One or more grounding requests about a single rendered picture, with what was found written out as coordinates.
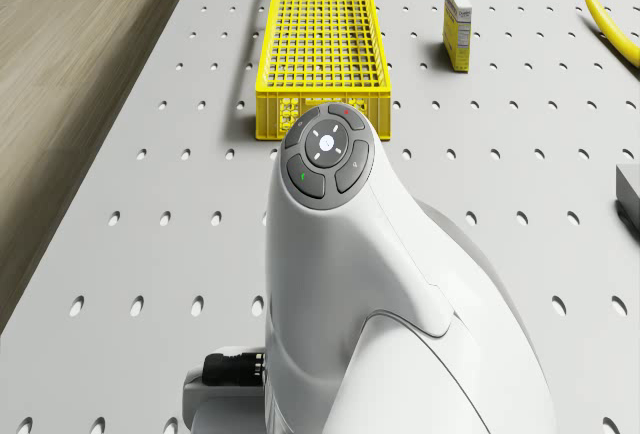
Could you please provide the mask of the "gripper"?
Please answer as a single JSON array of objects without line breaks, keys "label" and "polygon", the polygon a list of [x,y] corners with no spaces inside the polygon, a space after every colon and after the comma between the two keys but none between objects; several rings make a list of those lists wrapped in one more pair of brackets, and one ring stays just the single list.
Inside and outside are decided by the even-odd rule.
[{"label": "gripper", "polygon": [[188,371],[182,418],[191,434],[266,434],[264,350],[219,348]]}]

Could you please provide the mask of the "grey cube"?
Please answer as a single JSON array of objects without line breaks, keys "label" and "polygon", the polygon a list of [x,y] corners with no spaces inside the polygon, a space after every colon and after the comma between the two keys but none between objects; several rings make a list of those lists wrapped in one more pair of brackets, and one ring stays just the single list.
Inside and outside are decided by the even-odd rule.
[{"label": "grey cube", "polygon": [[640,163],[616,165],[616,198],[640,235]]}]

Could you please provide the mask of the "banana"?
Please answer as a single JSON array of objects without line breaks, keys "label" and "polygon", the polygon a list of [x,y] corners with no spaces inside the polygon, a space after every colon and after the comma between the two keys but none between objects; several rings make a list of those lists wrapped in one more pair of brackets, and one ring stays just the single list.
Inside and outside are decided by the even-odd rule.
[{"label": "banana", "polygon": [[585,3],[593,20],[609,42],[627,61],[640,68],[640,46],[626,36],[598,0],[585,0]]}]

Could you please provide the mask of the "yellow basket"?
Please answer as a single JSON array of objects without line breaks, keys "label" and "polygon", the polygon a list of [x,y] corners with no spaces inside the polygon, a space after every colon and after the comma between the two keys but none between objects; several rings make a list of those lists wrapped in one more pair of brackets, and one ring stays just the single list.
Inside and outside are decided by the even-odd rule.
[{"label": "yellow basket", "polygon": [[255,136],[280,140],[305,111],[346,103],[391,137],[391,79],[374,0],[271,0],[255,84]]}]

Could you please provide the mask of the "yellow box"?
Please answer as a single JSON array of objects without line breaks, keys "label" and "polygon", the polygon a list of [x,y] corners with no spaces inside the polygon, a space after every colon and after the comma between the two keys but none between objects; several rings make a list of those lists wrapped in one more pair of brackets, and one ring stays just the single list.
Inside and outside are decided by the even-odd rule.
[{"label": "yellow box", "polygon": [[469,71],[471,17],[470,0],[445,0],[443,42],[457,72]]}]

